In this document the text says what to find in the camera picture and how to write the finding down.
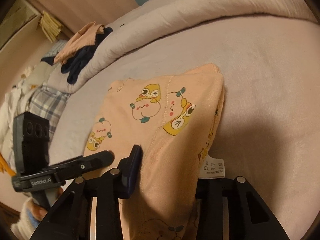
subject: blanket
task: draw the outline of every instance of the blanket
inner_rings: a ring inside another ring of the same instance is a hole
[[[150,0],[108,25],[113,33],[100,44],[74,85],[58,71],[52,73],[48,85],[75,93],[116,59],[158,38],[204,21],[256,13],[316,22],[303,0]]]

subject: peach towel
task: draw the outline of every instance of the peach towel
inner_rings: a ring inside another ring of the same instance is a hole
[[[79,30],[64,46],[64,48],[55,56],[54,64],[62,62],[65,64],[69,58],[72,58],[75,53],[84,46],[94,45],[96,35],[103,33],[103,25],[96,22],[88,23]]]
[[[192,210],[199,167],[215,137],[223,100],[223,76],[213,64],[111,84],[84,156],[115,154],[111,167],[87,174],[90,178],[116,167],[134,144],[143,149],[135,192],[120,201],[125,240],[179,240],[186,229],[185,237],[195,238],[190,237],[196,232]]]

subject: bed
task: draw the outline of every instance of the bed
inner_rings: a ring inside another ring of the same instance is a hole
[[[150,0],[107,25],[75,85],[49,149],[51,164],[83,154],[115,80],[180,74],[212,62],[225,106],[210,156],[246,177],[291,240],[320,210],[320,28],[303,0]]]

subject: bed sheet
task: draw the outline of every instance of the bed sheet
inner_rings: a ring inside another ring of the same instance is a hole
[[[226,96],[210,155],[224,159],[226,177],[246,177],[290,239],[299,240],[320,209],[319,51],[318,25],[266,15],[224,18],[158,39],[70,97],[51,163],[83,153],[114,80],[179,74],[212,62],[225,77]]]

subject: cartoon character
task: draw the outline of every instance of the cartoon character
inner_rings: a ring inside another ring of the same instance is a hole
[[[152,218],[149,219],[148,221],[145,222],[145,224],[148,223],[155,223],[153,221],[158,221],[158,228],[159,230],[159,236],[157,240],[162,240],[162,239],[169,239],[171,238],[172,240],[181,240],[181,237],[179,236],[179,233],[184,229],[184,226],[178,226],[178,227],[171,227],[164,221],[158,218]]]
[[[139,97],[136,99],[136,102],[143,99],[150,98],[151,103],[156,104],[161,99],[161,92],[159,84],[150,84],[147,85],[142,91]]]
[[[92,132],[88,138],[87,148],[90,151],[96,151],[105,137],[111,138],[111,124],[109,121],[101,118],[99,122],[95,123]]]
[[[137,101],[135,104],[130,104],[132,116],[135,120],[140,120],[141,123],[145,123],[150,120],[150,117],[158,114],[161,105],[157,101],[152,103],[152,100],[154,99],[145,98]]]
[[[166,96],[169,102],[168,117],[175,117],[167,122],[163,129],[171,135],[177,135],[188,124],[190,116],[196,108],[182,96],[185,91],[186,89],[182,88],[180,91],[171,92]]]
[[[213,128],[211,127],[209,130],[209,134],[208,134],[208,140],[205,143],[205,147],[203,147],[201,152],[198,154],[199,165],[202,164],[202,161],[204,161],[204,159],[206,158],[206,156],[208,154],[209,146],[212,141],[212,137],[213,137]]]
[[[205,159],[205,157],[208,154],[208,148],[202,148],[201,152],[198,154],[198,159],[199,159],[199,163],[201,163],[201,159],[202,161]]]

